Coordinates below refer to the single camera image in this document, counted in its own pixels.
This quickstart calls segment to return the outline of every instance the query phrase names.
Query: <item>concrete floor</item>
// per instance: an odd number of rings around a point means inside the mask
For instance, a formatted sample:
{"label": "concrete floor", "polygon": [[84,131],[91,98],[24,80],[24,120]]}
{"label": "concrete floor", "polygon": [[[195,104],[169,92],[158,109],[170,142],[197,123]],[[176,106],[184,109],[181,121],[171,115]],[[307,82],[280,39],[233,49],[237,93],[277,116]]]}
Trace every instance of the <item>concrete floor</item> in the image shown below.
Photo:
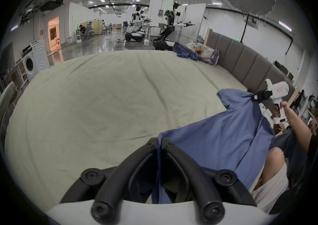
{"label": "concrete floor", "polygon": [[143,42],[117,43],[116,38],[122,37],[122,33],[108,34],[107,36],[94,36],[83,40],[81,43],[71,45],[54,52],[48,56],[50,65],[64,62],[80,56],[87,56],[97,53],[105,53],[117,50],[152,50],[152,45],[144,46]]}

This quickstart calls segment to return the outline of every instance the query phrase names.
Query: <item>desk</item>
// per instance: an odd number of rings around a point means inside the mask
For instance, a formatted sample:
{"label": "desk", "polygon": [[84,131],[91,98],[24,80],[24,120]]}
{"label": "desk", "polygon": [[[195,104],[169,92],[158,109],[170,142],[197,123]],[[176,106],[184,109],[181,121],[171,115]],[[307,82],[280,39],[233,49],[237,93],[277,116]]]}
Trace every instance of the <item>desk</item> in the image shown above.
{"label": "desk", "polygon": [[159,26],[149,24],[149,25],[144,25],[144,27],[147,28],[147,31],[145,32],[145,39],[148,39],[149,41],[151,41],[151,40],[150,40],[150,37],[151,37],[151,28],[155,28],[155,27],[158,27],[158,28],[159,28]]}

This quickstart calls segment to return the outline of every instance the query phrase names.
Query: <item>beige bed sheet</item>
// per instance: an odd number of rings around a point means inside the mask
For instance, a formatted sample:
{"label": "beige bed sheet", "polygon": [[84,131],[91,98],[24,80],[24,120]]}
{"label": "beige bed sheet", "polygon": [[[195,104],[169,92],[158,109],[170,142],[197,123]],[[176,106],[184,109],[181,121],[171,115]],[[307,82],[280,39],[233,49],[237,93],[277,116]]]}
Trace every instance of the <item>beige bed sheet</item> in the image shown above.
{"label": "beige bed sheet", "polygon": [[160,132],[225,108],[217,92],[246,88],[220,66],[174,52],[124,50],[42,70],[10,118],[9,169],[41,210],[58,204],[87,168],[117,166]]}

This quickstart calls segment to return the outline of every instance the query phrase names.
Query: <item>upholstered headboard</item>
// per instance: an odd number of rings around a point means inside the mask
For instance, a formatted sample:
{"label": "upholstered headboard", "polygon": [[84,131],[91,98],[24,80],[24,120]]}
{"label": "upholstered headboard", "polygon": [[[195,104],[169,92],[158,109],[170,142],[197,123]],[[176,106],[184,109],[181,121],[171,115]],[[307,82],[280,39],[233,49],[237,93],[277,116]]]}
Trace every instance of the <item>upholstered headboard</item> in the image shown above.
{"label": "upholstered headboard", "polygon": [[[269,78],[273,84],[285,81],[289,85],[288,95],[283,100],[288,101],[295,91],[287,76],[274,64],[244,44],[229,37],[208,30],[205,44],[213,49],[219,49],[218,64],[230,72],[251,92],[256,93],[266,89],[265,79]],[[266,100],[264,105],[272,109],[272,101]]]}

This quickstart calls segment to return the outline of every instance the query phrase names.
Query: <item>humanoid robot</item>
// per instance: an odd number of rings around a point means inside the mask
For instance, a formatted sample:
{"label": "humanoid robot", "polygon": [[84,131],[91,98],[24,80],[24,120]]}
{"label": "humanoid robot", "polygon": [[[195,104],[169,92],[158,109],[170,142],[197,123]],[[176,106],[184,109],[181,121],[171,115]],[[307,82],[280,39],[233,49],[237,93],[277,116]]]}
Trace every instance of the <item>humanoid robot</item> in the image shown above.
{"label": "humanoid robot", "polygon": [[179,20],[181,15],[180,12],[177,12],[176,9],[180,6],[177,2],[173,3],[173,10],[167,10],[165,12],[167,25],[164,25],[164,31],[161,32],[157,39],[153,40],[153,46],[155,50],[169,50],[173,51],[174,42],[167,39],[167,37],[175,30],[176,27],[182,26],[187,27],[194,24],[191,22],[182,23]]}
{"label": "humanoid robot", "polygon": [[141,29],[141,13],[139,12],[141,7],[139,5],[136,6],[136,12],[133,13],[133,26],[129,29],[129,31],[125,34],[126,41],[130,42],[131,40],[140,42],[144,37],[145,33],[138,31]]}

